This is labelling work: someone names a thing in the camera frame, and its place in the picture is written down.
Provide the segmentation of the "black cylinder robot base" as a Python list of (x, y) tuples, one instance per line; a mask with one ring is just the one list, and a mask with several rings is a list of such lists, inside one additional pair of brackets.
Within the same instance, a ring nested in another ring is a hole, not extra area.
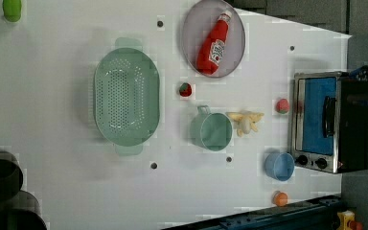
[(23, 181), (23, 172), (16, 157), (7, 151), (0, 151), (0, 201), (16, 196)]

